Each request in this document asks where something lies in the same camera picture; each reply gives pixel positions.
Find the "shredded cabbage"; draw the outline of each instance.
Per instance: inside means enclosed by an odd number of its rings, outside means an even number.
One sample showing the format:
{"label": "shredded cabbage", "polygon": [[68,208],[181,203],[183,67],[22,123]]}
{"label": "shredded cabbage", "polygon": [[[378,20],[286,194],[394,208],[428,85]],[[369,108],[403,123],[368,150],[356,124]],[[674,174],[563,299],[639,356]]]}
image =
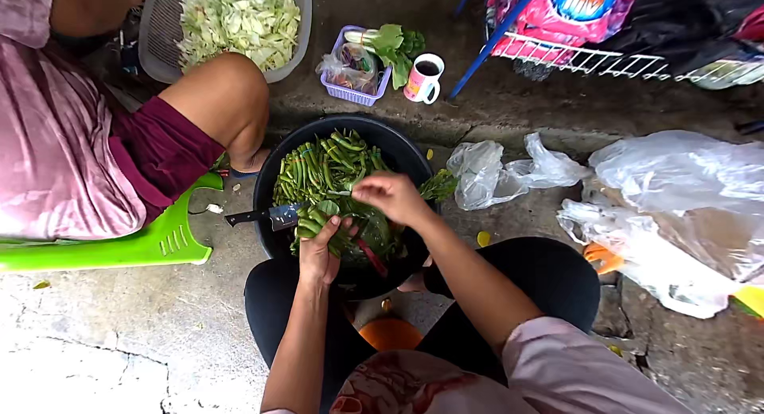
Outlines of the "shredded cabbage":
{"label": "shredded cabbage", "polygon": [[262,71],[292,59],[300,26],[294,0],[181,0],[183,41],[180,65],[188,67],[218,55],[236,52]]}

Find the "foot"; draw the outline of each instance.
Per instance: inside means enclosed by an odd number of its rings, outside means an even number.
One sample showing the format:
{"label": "foot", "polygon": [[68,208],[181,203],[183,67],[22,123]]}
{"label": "foot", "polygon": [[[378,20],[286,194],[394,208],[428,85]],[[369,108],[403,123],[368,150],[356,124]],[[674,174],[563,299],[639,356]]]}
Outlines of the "foot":
{"label": "foot", "polygon": [[[422,264],[422,268],[429,268],[433,264],[433,256],[427,256],[427,259],[425,260],[425,263]],[[425,271],[421,270],[419,272],[415,272],[411,274],[409,278],[406,279],[406,281],[403,282],[400,286],[398,286],[399,292],[427,292],[427,287],[425,286]]]}
{"label": "foot", "polygon": [[271,154],[271,149],[261,147],[245,165],[241,165],[241,168],[240,165],[234,165],[233,162],[231,162],[231,167],[239,173],[257,173],[263,168],[265,159],[269,154]]}

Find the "red stem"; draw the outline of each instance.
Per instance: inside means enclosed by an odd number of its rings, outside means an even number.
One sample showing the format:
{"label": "red stem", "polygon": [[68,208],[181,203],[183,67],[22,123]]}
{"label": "red stem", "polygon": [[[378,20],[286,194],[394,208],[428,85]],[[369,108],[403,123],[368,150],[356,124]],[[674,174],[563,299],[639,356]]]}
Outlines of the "red stem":
{"label": "red stem", "polygon": [[369,258],[369,262],[371,262],[371,264],[382,276],[382,278],[387,278],[387,267],[384,265],[384,263],[382,263],[382,260],[376,254],[374,254],[373,251],[371,251],[369,244],[367,244],[364,240],[358,240],[358,246],[361,248],[361,250],[364,251],[364,253],[366,253],[366,257]]}

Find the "black basin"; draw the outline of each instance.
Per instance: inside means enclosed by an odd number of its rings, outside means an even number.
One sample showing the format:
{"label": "black basin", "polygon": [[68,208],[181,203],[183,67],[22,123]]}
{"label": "black basin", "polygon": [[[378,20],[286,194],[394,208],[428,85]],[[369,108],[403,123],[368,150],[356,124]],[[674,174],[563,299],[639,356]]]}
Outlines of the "black basin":
{"label": "black basin", "polygon": [[[321,138],[328,137],[335,129],[342,132],[343,128],[355,129],[369,146],[380,147],[385,163],[393,171],[408,174],[415,185],[420,185],[433,176],[433,171],[419,148],[395,129],[367,117],[329,116],[293,131],[268,156],[254,186],[254,209],[262,210],[273,206],[273,185],[279,175],[281,159],[287,153],[307,141],[315,141],[317,134]],[[435,211],[439,210],[434,204],[430,204],[430,207]],[[273,232],[270,220],[254,222],[254,225],[257,237],[269,257],[292,257],[289,250],[293,236],[291,230]],[[406,244],[407,255],[387,263],[390,272],[387,278],[383,279],[370,266],[343,266],[340,269],[335,284],[344,290],[347,300],[369,299],[390,292],[422,266],[428,255],[422,238],[408,228],[402,238]]]}

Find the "knife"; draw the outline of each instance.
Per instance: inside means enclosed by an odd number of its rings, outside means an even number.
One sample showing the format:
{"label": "knife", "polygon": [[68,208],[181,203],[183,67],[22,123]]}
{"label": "knife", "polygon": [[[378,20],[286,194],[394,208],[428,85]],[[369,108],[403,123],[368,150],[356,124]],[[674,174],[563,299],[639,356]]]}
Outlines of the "knife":
{"label": "knife", "polygon": [[254,222],[264,218],[271,218],[271,227],[275,232],[297,225],[297,210],[301,206],[302,203],[288,204],[272,207],[265,211],[254,210],[251,212],[229,214],[225,216],[225,221],[231,226],[235,226],[242,222]]}

